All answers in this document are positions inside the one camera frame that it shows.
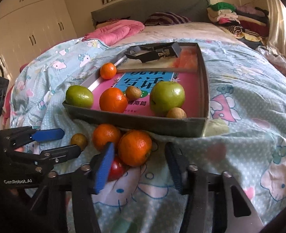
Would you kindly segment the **oval green fruit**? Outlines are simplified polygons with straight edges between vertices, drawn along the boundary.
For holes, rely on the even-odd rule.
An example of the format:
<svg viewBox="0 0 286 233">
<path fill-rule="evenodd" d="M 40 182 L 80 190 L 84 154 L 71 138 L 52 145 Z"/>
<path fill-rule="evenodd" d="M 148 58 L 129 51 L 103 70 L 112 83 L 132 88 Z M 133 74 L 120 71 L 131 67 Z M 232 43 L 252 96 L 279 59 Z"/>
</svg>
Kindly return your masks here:
<svg viewBox="0 0 286 233">
<path fill-rule="evenodd" d="M 90 109 L 93 106 L 93 93 L 84 86 L 73 85 L 66 91 L 65 102 L 71 106 Z"/>
</svg>

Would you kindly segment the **white plastic bag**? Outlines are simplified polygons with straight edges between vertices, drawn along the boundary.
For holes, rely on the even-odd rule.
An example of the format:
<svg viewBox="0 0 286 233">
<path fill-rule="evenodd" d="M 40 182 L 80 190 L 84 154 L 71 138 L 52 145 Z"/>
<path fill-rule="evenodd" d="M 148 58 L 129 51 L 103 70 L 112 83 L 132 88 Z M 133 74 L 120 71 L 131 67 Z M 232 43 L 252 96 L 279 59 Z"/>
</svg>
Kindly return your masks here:
<svg viewBox="0 0 286 233">
<path fill-rule="evenodd" d="M 268 49 L 265 46 L 259 46 L 255 50 L 264 56 L 277 70 L 283 74 L 286 74 L 285 57 L 279 54 L 275 54 L 271 49 Z"/>
</svg>

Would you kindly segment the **beige bed sheet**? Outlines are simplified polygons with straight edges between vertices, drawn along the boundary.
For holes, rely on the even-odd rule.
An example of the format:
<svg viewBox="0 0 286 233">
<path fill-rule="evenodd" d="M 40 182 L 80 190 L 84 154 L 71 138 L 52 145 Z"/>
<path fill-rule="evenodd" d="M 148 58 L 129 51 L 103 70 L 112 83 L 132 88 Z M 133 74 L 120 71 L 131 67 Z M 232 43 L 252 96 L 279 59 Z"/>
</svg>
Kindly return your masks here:
<svg viewBox="0 0 286 233">
<path fill-rule="evenodd" d="M 234 38 L 232 35 L 225 33 L 222 29 L 210 23 L 192 22 L 186 24 L 177 24 L 169 26 L 146 26 L 143 31 L 127 37 L 116 44 L 114 47 L 133 44 L 133 43 L 158 43 L 161 41 L 174 40 L 209 40 L 221 41 L 230 44 L 245 44 Z"/>
</svg>

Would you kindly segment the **pink Chinese workbook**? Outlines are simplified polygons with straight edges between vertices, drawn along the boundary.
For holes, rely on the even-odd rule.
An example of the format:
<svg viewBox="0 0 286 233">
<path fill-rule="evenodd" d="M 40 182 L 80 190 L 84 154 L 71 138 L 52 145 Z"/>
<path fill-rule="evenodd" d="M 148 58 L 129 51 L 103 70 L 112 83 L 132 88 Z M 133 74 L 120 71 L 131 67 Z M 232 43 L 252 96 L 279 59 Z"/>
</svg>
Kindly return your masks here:
<svg viewBox="0 0 286 233">
<path fill-rule="evenodd" d="M 182 109 L 188 117 L 201 117 L 201 93 L 200 80 L 197 73 L 174 73 L 174 72 L 132 72 L 118 73 L 110 80 L 99 78 L 89 86 L 94 101 L 93 110 L 100 110 L 99 98 L 101 94 L 110 87 L 116 87 L 125 92 L 129 86 L 135 86 L 142 92 L 137 100 L 128 102 L 124 111 L 128 115 L 154 116 L 149 106 L 150 92 L 159 81 L 177 82 L 184 88 L 186 100 Z"/>
</svg>

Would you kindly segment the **grey cardboard tray box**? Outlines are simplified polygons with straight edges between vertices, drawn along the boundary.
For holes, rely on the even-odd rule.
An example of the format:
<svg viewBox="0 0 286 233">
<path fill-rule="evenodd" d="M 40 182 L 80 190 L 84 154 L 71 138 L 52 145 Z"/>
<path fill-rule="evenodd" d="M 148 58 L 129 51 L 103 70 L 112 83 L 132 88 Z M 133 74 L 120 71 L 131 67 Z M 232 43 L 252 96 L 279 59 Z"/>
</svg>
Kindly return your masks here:
<svg viewBox="0 0 286 233">
<path fill-rule="evenodd" d="M 111 60 L 117 74 L 110 80 L 96 71 L 82 86 L 93 93 L 93 105 L 81 108 L 63 102 L 68 115 L 90 124 L 109 123 L 124 129 L 143 129 L 158 135 L 201 137 L 209 117 L 208 74 L 198 43 L 154 43 L 131 46 Z M 160 81 L 177 82 L 186 99 L 181 106 L 186 118 L 157 116 L 150 108 L 150 92 Z M 123 113 L 100 109 L 101 94 L 108 88 L 125 92 L 129 86 L 140 89 L 139 99 L 128 100 Z"/>
</svg>

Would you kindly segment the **grey green headboard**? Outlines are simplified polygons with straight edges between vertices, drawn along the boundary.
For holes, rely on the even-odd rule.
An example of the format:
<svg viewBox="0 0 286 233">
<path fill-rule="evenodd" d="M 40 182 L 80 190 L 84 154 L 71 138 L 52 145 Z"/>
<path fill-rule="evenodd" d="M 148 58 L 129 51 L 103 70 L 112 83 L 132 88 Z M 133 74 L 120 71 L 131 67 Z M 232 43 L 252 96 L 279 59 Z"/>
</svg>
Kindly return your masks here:
<svg viewBox="0 0 286 233">
<path fill-rule="evenodd" d="M 193 22 L 209 22 L 210 0 L 123 0 L 91 12 L 93 24 L 126 18 L 144 22 L 156 12 L 172 12 Z"/>
</svg>

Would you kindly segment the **cream curtain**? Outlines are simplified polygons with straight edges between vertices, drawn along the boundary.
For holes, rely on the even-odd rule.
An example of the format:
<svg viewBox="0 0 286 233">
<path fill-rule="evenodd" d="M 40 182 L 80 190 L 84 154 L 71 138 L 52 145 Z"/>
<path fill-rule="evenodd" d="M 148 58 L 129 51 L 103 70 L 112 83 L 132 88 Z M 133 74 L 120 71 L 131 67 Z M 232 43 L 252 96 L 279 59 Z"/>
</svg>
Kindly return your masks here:
<svg viewBox="0 0 286 233">
<path fill-rule="evenodd" d="M 266 0 L 269 11 L 268 47 L 286 57 L 286 7 L 281 0 Z"/>
</svg>

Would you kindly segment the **orange tangerine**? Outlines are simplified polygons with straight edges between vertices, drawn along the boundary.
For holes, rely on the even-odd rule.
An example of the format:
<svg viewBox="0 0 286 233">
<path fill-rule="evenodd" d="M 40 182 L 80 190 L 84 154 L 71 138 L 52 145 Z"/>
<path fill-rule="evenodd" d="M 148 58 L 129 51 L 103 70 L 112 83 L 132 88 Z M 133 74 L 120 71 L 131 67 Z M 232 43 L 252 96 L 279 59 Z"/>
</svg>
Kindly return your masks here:
<svg viewBox="0 0 286 233">
<path fill-rule="evenodd" d="M 130 167 L 143 165 L 150 156 L 151 137 L 145 131 L 130 130 L 126 132 L 118 144 L 118 156 Z"/>
<path fill-rule="evenodd" d="M 118 144 L 121 138 L 120 129 L 111 124 L 100 124 L 92 134 L 92 143 L 97 151 L 102 151 L 108 142 Z"/>
<path fill-rule="evenodd" d="M 120 89 L 108 88 L 101 94 L 99 106 L 102 111 L 123 113 L 128 106 L 128 100 Z"/>
</svg>

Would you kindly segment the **light blue kitty blanket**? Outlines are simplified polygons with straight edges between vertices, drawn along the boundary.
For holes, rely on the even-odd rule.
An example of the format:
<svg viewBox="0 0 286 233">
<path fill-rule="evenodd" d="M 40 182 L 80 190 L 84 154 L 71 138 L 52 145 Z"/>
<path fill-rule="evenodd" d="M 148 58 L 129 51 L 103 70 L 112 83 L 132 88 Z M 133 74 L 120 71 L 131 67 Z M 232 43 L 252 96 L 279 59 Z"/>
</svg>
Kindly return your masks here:
<svg viewBox="0 0 286 233">
<path fill-rule="evenodd" d="M 189 161 L 210 173 L 233 173 L 264 224 L 286 207 L 286 77 L 262 55 L 229 41 L 198 40 L 209 75 L 210 121 L 201 138 L 154 135 L 171 141 Z M 62 140 L 23 149 L 38 154 L 64 146 L 95 126 L 71 120 L 62 103 L 69 86 L 81 84 L 126 48 L 74 39 L 36 57 L 16 79 L 10 126 L 61 128 Z M 178 232 L 187 201 L 173 187 L 162 150 L 129 170 L 93 198 L 102 232 Z"/>
</svg>

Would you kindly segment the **pink quilt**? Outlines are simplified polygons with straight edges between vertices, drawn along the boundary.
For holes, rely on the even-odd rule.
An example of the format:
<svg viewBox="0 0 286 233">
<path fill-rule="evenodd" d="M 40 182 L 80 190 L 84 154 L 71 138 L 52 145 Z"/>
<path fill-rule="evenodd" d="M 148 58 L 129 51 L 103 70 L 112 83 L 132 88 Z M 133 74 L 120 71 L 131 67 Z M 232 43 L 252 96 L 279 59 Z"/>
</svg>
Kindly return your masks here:
<svg viewBox="0 0 286 233">
<path fill-rule="evenodd" d="M 122 19 L 112 24 L 97 28 L 91 33 L 85 34 L 82 41 L 98 39 L 107 46 L 142 32 L 145 25 L 139 21 Z"/>
</svg>

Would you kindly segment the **small orange in tray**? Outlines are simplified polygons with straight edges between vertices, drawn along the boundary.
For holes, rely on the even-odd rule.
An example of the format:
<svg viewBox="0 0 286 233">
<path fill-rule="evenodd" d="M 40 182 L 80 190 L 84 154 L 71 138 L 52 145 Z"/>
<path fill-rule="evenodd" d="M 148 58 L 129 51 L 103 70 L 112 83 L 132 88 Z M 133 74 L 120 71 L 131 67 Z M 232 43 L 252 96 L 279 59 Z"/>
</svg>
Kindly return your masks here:
<svg viewBox="0 0 286 233">
<path fill-rule="evenodd" d="M 113 63 L 105 63 L 100 68 L 100 76 L 103 79 L 112 79 L 117 73 L 117 68 Z"/>
</svg>

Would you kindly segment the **red cherry tomato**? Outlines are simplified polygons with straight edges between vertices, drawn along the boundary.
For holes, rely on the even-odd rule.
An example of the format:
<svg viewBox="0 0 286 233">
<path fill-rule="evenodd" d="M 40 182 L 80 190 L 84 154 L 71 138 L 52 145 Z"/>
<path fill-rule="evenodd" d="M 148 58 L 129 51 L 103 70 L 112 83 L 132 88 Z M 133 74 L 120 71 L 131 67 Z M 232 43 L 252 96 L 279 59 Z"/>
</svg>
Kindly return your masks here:
<svg viewBox="0 0 286 233">
<path fill-rule="evenodd" d="M 115 158 L 111 164 L 111 169 L 108 176 L 108 181 L 114 181 L 121 178 L 127 171 L 128 167 L 125 165 L 121 159 L 115 155 Z"/>
</svg>

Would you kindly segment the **brown longan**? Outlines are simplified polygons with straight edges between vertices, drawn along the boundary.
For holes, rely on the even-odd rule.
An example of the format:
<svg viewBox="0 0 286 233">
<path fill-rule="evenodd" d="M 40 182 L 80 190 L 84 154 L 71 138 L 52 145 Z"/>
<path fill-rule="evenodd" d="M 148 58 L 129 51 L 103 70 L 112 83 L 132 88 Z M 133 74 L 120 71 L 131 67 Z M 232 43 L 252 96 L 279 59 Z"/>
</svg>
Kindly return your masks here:
<svg viewBox="0 0 286 233">
<path fill-rule="evenodd" d="M 83 151 L 88 145 L 88 139 L 84 134 L 74 134 L 70 140 L 71 145 L 77 145 Z"/>
<path fill-rule="evenodd" d="M 174 107 L 168 111 L 166 117 L 175 119 L 185 119 L 187 118 L 187 114 L 182 108 Z"/>
<path fill-rule="evenodd" d="M 137 100 L 141 97 L 141 90 L 135 86 L 129 86 L 125 91 L 126 97 L 129 100 Z"/>
</svg>

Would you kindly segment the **pile of folded clothes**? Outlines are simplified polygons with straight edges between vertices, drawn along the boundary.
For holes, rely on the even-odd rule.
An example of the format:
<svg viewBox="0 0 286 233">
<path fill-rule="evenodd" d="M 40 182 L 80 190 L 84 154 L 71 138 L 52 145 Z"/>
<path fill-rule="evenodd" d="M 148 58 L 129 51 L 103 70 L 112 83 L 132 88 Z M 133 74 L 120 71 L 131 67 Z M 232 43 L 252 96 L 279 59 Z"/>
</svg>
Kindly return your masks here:
<svg viewBox="0 0 286 233">
<path fill-rule="evenodd" d="M 266 46 L 269 36 L 269 11 L 250 5 L 234 6 L 226 2 L 209 5 L 209 20 L 224 32 L 255 50 Z"/>
</svg>

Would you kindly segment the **round green apple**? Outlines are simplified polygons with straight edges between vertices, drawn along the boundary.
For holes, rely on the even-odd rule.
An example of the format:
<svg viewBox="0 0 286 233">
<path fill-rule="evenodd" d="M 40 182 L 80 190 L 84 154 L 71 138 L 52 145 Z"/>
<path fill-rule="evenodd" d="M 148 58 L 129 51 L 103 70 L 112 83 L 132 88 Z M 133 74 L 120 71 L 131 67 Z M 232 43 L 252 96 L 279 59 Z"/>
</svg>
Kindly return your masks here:
<svg viewBox="0 0 286 233">
<path fill-rule="evenodd" d="M 181 107 L 186 100 L 182 85 L 172 81 L 160 81 L 150 92 L 150 109 L 156 115 L 166 115 L 174 107 Z"/>
</svg>

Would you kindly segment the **black plastic gripper part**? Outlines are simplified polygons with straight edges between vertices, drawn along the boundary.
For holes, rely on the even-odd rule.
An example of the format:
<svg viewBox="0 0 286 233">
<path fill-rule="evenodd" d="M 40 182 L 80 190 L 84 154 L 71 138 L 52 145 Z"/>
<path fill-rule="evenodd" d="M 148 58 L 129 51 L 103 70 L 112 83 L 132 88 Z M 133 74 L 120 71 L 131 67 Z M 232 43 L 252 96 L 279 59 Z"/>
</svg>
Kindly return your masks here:
<svg viewBox="0 0 286 233">
<path fill-rule="evenodd" d="M 178 58 L 181 54 L 181 47 L 177 42 L 137 45 L 128 48 L 124 55 L 128 59 L 139 60 L 142 63 L 157 61 L 162 57 Z"/>
</svg>

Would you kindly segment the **white wardrobe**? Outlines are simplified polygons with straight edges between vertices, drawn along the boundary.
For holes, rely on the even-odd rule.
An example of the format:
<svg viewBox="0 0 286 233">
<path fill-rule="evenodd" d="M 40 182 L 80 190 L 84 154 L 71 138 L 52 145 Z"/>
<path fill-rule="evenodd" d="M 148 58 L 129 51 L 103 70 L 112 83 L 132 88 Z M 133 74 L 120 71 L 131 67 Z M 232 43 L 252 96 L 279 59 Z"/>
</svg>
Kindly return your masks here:
<svg viewBox="0 0 286 233">
<path fill-rule="evenodd" d="M 76 37 L 65 0 L 0 3 L 0 66 L 11 83 L 18 77 L 21 66 Z"/>
</svg>

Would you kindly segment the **orange cover book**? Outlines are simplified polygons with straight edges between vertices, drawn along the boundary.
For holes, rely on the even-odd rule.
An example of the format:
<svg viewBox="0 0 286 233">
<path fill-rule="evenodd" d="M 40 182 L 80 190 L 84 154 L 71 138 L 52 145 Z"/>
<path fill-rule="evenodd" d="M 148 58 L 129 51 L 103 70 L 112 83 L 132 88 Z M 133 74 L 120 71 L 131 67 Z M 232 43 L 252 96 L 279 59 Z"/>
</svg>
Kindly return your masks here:
<svg viewBox="0 0 286 233">
<path fill-rule="evenodd" d="M 182 46 L 179 57 L 162 57 L 156 61 L 142 63 L 139 60 L 127 59 L 117 66 L 117 73 L 130 72 L 197 72 L 199 61 L 194 46 Z"/>
</svg>

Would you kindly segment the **striped purple pillow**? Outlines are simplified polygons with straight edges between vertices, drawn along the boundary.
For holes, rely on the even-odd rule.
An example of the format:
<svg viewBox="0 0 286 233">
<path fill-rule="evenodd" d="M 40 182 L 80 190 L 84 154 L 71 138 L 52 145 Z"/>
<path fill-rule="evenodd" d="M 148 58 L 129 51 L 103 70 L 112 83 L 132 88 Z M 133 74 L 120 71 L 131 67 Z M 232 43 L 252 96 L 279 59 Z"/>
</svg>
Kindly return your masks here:
<svg viewBox="0 0 286 233">
<path fill-rule="evenodd" d="M 185 16 L 173 12 L 156 12 L 148 16 L 144 22 L 145 26 L 170 26 L 177 24 L 191 23 L 191 20 Z"/>
</svg>

